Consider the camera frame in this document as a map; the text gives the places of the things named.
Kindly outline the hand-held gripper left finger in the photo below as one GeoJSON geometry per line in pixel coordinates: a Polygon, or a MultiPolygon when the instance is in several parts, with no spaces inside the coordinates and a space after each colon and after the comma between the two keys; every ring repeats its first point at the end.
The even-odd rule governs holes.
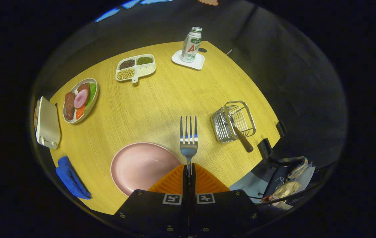
{"type": "Polygon", "coordinates": [[[120,226],[130,230],[136,238],[186,238],[186,165],[173,169],[153,187],[176,180],[178,192],[159,193],[136,189],[114,214],[120,226]]]}

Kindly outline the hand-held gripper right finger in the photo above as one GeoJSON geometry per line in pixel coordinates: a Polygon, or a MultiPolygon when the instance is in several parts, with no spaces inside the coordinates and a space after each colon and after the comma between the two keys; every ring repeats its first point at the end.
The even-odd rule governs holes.
{"type": "Polygon", "coordinates": [[[266,223],[243,190],[225,186],[206,169],[192,164],[191,235],[194,238],[245,238],[266,223]]]}

